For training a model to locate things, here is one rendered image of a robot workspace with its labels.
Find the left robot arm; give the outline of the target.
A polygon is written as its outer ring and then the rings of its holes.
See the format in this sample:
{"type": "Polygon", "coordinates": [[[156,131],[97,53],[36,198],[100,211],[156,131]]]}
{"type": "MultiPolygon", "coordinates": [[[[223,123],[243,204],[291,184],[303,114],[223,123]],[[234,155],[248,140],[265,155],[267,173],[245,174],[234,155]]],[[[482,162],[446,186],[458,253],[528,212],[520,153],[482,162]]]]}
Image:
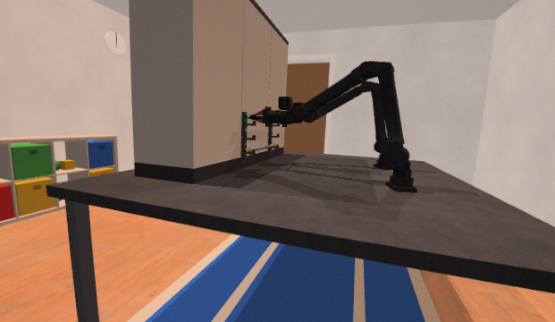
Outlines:
{"type": "Polygon", "coordinates": [[[367,79],[378,77],[383,101],[388,145],[390,144],[390,151],[387,154],[387,160],[385,160],[385,162],[395,167],[393,169],[393,175],[390,176],[389,181],[386,181],[386,185],[394,191],[417,192],[417,188],[413,186],[414,178],[411,177],[412,170],[408,169],[410,165],[408,161],[409,153],[406,148],[403,148],[404,138],[392,71],[392,64],[388,62],[363,62],[352,70],[350,74],[331,85],[331,87],[294,109],[292,97],[278,97],[278,108],[281,109],[281,111],[274,110],[279,111],[276,117],[279,123],[288,122],[289,120],[293,122],[302,122],[313,112],[348,90],[367,81],[367,79]],[[373,72],[377,73],[373,74],[373,72]],[[352,73],[354,73],[356,78],[352,73]],[[379,74],[379,76],[377,74],[379,74]],[[360,76],[362,77],[360,78],[360,76]]]}

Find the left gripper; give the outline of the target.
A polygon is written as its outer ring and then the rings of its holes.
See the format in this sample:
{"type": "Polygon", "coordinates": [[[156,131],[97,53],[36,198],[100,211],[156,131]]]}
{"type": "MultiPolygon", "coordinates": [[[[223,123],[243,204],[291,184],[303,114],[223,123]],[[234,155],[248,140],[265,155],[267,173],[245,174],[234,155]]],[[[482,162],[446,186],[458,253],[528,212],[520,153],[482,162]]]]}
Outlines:
{"type": "Polygon", "coordinates": [[[278,115],[278,112],[279,111],[272,111],[271,107],[265,106],[265,109],[261,110],[256,114],[253,114],[253,115],[262,115],[263,119],[252,119],[252,120],[258,121],[260,123],[265,123],[265,127],[272,127],[271,123],[279,123],[278,118],[276,117],[276,115],[278,115]]]}

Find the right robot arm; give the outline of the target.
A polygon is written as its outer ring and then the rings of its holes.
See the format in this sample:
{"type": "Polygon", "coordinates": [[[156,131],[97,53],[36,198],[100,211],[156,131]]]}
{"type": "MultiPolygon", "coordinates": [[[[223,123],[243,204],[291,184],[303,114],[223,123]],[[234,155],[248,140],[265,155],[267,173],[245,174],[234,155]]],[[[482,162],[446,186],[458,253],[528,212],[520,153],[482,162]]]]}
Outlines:
{"type": "MultiPolygon", "coordinates": [[[[355,88],[335,98],[333,101],[329,102],[325,106],[322,106],[302,122],[311,123],[316,119],[324,116],[325,114],[330,113],[332,110],[338,108],[339,106],[344,105],[345,103],[349,102],[353,98],[358,97],[362,93],[370,92],[367,90],[371,90],[371,94],[373,98],[375,139],[376,139],[376,143],[374,144],[374,150],[376,152],[378,151],[378,153],[380,152],[381,154],[379,156],[379,159],[377,160],[377,164],[374,164],[374,167],[377,167],[383,170],[393,170],[395,167],[384,162],[384,160],[386,160],[387,153],[390,151],[390,147],[388,146],[384,112],[383,112],[383,102],[382,102],[379,83],[375,83],[371,81],[363,82],[359,86],[356,86],[355,88]]],[[[293,122],[293,123],[302,123],[302,122],[293,122]]],[[[284,122],[284,124],[293,124],[293,123],[292,121],[284,122]]]]}

